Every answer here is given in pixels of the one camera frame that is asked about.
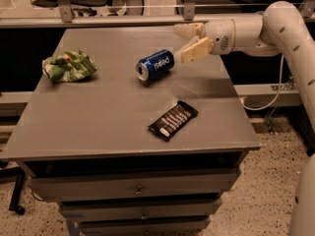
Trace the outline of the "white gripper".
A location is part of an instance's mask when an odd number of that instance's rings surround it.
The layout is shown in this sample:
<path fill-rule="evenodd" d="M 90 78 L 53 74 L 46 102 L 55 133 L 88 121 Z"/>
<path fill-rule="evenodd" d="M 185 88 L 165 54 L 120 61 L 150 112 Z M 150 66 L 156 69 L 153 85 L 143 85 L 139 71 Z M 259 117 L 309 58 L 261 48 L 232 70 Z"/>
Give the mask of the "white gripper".
<path fill-rule="evenodd" d="M 177 24 L 175 34 L 191 39 L 174 54 L 177 63 L 187 63 L 214 55 L 225 55 L 232 51 L 235 42 L 234 22 L 231 19 L 212 19 L 203 23 Z"/>

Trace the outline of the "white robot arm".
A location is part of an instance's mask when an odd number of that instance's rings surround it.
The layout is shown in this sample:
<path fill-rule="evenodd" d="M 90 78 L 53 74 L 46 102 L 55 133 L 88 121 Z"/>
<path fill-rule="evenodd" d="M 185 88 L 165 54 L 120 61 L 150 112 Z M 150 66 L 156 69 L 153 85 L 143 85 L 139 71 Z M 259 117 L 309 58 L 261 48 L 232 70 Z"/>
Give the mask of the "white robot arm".
<path fill-rule="evenodd" d="M 261 14 L 210 18 L 173 30 L 188 40 L 175 52 L 179 63 L 235 51 L 261 57 L 282 54 L 315 130 L 315 41 L 294 5 L 278 1 Z M 315 155 L 301 172 L 288 236 L 315 236 Z"/>

